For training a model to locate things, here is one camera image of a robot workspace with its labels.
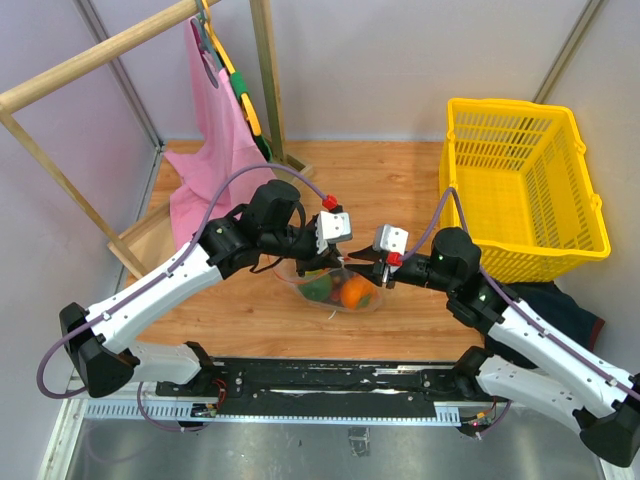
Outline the green yellow mango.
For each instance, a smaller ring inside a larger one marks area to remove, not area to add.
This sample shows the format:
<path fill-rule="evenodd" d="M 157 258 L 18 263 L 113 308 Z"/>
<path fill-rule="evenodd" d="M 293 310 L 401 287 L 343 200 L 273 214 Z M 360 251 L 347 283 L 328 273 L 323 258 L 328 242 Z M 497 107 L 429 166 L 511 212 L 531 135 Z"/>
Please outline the green yellow mango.
<path fill-rule="evenodd" d="M 314 277 L 311 281 L 297 286 L 299 293 L 312 302 L 326 301 L 332 292 L 333 281 L 329 274 Z"/>

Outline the clear zip bag orange zipper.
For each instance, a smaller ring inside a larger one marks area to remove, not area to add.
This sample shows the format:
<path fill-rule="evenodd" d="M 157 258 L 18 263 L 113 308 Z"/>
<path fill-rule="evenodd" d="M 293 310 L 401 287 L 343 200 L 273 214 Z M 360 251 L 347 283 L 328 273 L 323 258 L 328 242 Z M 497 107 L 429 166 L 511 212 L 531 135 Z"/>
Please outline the clear zip bag orange zipper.
<path fill-rule="evenodd" d="M 284 260 L 274 275 L 311 305 L 346 313 L 373 312 L 382 305 L 380 288 L 356 272 L 340 267 L 300 276 L 295 267 L 294 260 Z"/>

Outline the orange persimmon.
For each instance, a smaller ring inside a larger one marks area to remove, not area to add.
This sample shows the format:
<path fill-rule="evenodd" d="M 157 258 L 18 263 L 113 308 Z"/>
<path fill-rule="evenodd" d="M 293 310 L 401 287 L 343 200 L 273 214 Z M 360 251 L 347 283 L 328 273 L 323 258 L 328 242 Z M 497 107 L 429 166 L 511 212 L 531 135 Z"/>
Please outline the orange persimmon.
<path fill-rule="evenodd" d="M 376 295 L 375 286 L 361 276 L 347 280 L 340 290 L 342 305 L 350 310 L 360 310 L 369 306 Z"/>

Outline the red cherry tomato sprig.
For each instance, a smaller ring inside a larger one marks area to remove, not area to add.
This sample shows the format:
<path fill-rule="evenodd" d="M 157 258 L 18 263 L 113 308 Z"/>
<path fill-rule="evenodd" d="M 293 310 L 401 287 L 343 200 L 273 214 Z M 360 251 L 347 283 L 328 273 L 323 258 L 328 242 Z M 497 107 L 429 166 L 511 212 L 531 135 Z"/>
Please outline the red cherry tomato sprig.
<path fill-rule="evenodd" d="M 341 292 L 344 285 L 343 281 L 333 281 L 332 288 L 328 296 L 328 300 L 335 304 L 341 304 Z"/>

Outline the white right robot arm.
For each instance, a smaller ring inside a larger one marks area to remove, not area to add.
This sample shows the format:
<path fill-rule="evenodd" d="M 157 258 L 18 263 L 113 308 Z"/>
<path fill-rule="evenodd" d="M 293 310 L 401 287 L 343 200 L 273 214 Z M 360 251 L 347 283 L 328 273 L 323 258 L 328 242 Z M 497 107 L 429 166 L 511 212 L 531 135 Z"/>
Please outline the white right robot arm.
<path fill-rule="evenodd" d="M 373 245 L 350 253 L 348 269 L 379 287 L 402 283 L 444 292 L 456 320 L 535 366 L 524 369 L 471 347 L 453 367 L 455 392 L 466 400 L 484 393 L 520 403 L 565 425 L 601 459 L 630 466 L 639 451 L 638 376 L 600 359 L 502 289 L 461 228 L 440 230 L 429 255 L 404 253 L 407 237 L 382 226 Z"/>

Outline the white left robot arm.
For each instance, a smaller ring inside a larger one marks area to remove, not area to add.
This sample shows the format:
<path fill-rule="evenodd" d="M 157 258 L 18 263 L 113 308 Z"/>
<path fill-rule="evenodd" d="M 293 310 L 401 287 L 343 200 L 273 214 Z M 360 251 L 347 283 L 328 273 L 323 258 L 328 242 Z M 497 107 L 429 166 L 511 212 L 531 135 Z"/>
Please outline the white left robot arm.
<path fill-rule="evenodd" d="M 207 393 L 214 371 L 196 342 L 177 347 L 144 344 L 137 337 L 157 319 L 193 295 L 249 269 L 259 272 L 263 255 L 292 259 L 298 269 L 340 266 L 338 243 L 351 239 L 349 215 L 333 197 L 323 211 L 291 225 L 303 213 L 300 193 L 271 180 L 246 204 L 208 221 L 203 231 L 164 264 L 109 299 L 84 308 L 71 303 L 59 313 L 64 349 L 84 392 L 93 398 L 115 393 L 130 382 L 171 382 L 190 394 Z"/>

